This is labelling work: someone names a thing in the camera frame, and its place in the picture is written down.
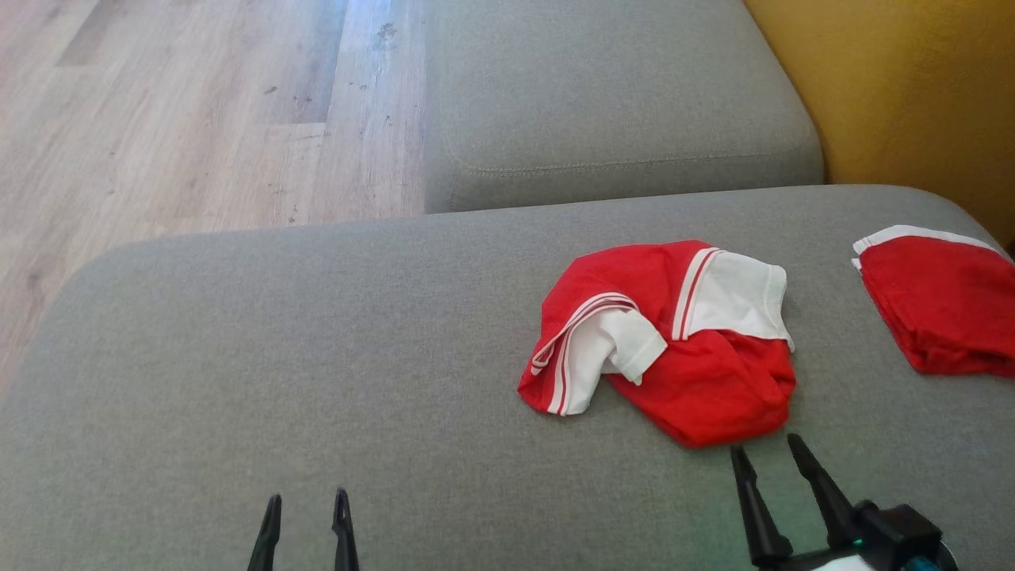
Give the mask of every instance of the yellow cushion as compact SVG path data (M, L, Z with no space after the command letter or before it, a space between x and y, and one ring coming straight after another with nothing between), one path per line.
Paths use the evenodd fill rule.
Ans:
M745 3L817 125L828 182L929 190L1015 239L1015 1Z

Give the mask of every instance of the gray ottoman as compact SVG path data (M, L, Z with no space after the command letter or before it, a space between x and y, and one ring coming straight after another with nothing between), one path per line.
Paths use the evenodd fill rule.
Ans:
M819 184L740 0L434 0L428 212Z
M725 447L678 447L608 385L582 416L515 392L561 270L699 237L783 265L804 435L854 501L909 502L964 569L1015 559L1015 385L922 377L850 264L913 223L894 187L703 193L163 239L72 278L0 404L3 569L330 569L335 487L364 570L750 569ZM824 530L785 433L747 443L798 551Z

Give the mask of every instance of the clothing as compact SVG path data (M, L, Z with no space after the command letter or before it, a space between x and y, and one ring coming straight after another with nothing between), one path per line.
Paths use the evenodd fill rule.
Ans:
M781 310L786 272L699 240L583 256L543 303L519 394L583 413L600 375L687 446L782 426L796 378Z
M853 260L895 343L922 373L1015 377L1015 265L989 243L894 225Z

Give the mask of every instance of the gray cushion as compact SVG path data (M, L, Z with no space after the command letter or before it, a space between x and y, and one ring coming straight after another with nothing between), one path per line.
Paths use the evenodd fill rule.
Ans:
M822 182L740 0L430 4L429 212Z
M922 377L850 264L913 223L893 187L703 193L164 239L79 271L0 404L8 569L243 569L270 494L280 569L326 569L334 489L363 569L749 569L729 453L608 385L560 419L516 394L572 258L699 237L783 265L799 431L849 497L909 502L965 569L1015 558L1015 385ZM823 528L780 433L747 444L799 552Z

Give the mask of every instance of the furniture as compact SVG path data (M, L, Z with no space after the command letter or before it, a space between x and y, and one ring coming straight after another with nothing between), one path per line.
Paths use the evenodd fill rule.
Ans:
M434 0L426 58L428 212L823 180L740 0Z
M1006 568L1015 386L908 367L850 263L894 223L992 241L943 198L826 186L116 249L66 285L0 401L3 566L243 569L278 492L278 560L318 569L343 485L363 569L750 569L726 448L677 446L605 383L567 419L515 392L576 256L697 237L789 274L786 430L852 500L911 503L963 569ZM785 434L746 448L782 530L820 547Z
M745 3L817 126L828 182L940 194L1015 245L1015 3Z

